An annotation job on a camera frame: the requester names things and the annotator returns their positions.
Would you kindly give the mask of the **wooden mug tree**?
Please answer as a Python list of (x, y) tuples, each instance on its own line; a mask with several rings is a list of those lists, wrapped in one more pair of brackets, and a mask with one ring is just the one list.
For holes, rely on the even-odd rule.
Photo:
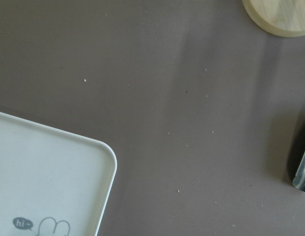
[(305, 35), (305, 0), (244, 0), (242, 4), (252, 21), (270, 34)]

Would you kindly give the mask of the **cream rabbit tray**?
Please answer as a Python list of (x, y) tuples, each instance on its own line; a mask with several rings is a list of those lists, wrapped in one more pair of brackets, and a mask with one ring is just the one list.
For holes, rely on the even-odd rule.
[(0, 112), (0, 236), (95, 236), (117, 169), (105, 143)]

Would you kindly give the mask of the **metal scoop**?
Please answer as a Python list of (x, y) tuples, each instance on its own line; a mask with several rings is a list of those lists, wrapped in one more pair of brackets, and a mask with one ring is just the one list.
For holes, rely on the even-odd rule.
[(292, 181), (295, 188), (305, 192), (305, 151), (302, 156), (300, 165), (296, 171), (295, 177)]

